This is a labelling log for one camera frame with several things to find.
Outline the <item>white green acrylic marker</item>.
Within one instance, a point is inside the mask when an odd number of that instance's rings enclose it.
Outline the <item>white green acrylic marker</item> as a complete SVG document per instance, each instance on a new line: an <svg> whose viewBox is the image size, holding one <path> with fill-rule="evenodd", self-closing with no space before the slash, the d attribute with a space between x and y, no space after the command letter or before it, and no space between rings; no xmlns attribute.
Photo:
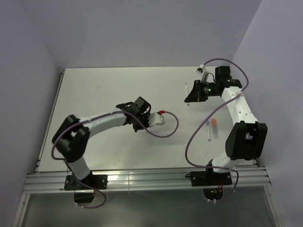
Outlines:
<svg viewBox="0 0 303 227"><path fill-rule="evenodd" d="M187 97L189 95L187 83L185 83L185 93L186 93L186 97Z"/></svg>

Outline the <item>white blue acrylic marker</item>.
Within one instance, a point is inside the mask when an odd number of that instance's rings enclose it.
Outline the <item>white blue acrylic marker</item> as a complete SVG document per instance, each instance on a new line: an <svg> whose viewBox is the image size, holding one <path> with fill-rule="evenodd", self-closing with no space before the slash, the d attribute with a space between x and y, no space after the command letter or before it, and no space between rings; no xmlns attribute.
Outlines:
<svg viewBox="0 0 303 227"><path fill-rule="evenodd" d="M207 139L208 139L208 141L211 141L211 131L210 131L210 125L208 126L206 126L207 127Z"/></svg>

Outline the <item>orange highlighter marker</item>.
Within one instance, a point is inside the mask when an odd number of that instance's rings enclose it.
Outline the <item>orange highlighter marker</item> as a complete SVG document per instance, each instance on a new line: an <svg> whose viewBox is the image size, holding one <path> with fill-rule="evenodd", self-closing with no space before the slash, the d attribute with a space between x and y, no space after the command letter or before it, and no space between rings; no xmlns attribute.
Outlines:
<svg viewBox="0 0 303 227"><path fill-rule="evenodd" d="M215 139L217 139L218 138L218 128L217 128L217 125L216 126L212 125L212 129L213 129L213 137Z"/></svg>

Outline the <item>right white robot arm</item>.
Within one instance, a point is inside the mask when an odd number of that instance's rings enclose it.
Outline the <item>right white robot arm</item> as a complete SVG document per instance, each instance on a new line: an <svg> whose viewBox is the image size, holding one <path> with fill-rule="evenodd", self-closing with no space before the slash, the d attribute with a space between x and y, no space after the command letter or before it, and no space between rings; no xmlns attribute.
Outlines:
<svg viewBox="0 0 303 227"><path fill-rule="evenodd" d="M227 106L233 122L233 128L225 142L225 151L212 159L205 172L205 180L216 184L221 174L243 161L259 158L267 136L267 125L254 116L243 94L244 88L238 79L233 79L228 66L219 66L214 70L214 81L208 82L210 72L201 65L197 70L200 80L195 80L186 103L205 102L209 97L219 96Z"/></svg>

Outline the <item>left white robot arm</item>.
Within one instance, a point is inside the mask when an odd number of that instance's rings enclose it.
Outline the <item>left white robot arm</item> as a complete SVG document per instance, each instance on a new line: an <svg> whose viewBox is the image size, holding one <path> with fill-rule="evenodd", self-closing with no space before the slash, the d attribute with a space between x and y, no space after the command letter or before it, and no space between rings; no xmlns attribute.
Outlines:
<svg viewBox="0 0 303 227"><path fill-rule="evenodd" d="M52 158L64 161L76 176L75 183L82 189L92 184L92 173L83 157L88 140L108 129L131 124L135 131L148 128L151 104L138 97L134 102L118 104L109 113L78 118L65 118L52 138Z"/></svg>

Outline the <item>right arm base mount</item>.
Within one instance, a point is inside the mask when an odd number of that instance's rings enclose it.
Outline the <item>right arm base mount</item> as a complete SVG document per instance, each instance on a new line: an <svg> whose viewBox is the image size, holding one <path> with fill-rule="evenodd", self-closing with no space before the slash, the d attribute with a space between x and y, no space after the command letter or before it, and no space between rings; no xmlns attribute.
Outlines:
<svg viewBox="0 0 303 227"><path fill-rule="evenodd" d="M212 169L205 171L192 171L185 175L191 181L193 187L210 186L203 189L204 196L211 201L217 201L223 198L223 186L232 185L230 173L216 173Z"/></svg>

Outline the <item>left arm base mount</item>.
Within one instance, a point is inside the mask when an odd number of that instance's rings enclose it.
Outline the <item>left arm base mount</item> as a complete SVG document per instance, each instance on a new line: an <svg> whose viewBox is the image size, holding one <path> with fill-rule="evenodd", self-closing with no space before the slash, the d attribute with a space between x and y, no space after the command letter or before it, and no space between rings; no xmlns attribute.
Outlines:
<svg viewBox="0 0 303 227"><path fill-rule="evenodd" d="M76 203L91 203L95 198L96 190L105 190L107 183L107 175L89 174L83 180L77 179L74 175L68 175L63 189L74 191L74 201Z"/></svg>

